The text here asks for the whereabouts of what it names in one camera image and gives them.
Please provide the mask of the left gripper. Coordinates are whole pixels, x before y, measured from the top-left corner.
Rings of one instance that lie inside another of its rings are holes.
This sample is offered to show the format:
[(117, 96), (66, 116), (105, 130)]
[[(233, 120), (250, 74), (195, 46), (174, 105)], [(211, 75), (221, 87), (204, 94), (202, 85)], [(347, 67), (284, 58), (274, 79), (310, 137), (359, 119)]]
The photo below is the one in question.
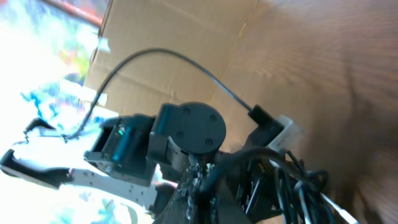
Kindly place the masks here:
[(285, 161), (286, 123), (255, 105), (248, 116), (257, 124), (243, 148), (228, 156), (217, 183), (215, 223), (257, 223), (284, 213), (278, 175)]

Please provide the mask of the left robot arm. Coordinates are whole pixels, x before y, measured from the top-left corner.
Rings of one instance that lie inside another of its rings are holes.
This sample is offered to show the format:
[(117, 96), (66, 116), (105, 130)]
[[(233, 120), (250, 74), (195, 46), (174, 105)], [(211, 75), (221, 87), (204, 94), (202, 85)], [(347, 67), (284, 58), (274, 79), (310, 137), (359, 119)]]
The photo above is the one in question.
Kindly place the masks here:
[(273, 146), (284, 125), (260, 106), (248, 115), (256, 129), (234, 153), (220, 150), (226, 124), (213, 107), (166, 103), (155, 116), (106, 120), (83, 154), (90, 169), (39, 165), (9, 149), (1, 170), (54, 189), (76, 184), (116, 194), (148, 209), (156, 223), (256, 223), (285, 211), (285, 159)]

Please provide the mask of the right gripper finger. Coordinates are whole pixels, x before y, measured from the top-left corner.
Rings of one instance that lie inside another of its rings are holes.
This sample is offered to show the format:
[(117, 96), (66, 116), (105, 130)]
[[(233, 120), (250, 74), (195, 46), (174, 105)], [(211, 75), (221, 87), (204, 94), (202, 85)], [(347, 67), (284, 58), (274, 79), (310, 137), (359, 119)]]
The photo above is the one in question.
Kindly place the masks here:
[(225, 180), (209, 194), (200, 193), (201, 185), (213, 171), (213, 165), (188, 157), (189, 166), (171, 199), (154, 220), (155, 224), (245, 224), (251, 221), (239, 206)]

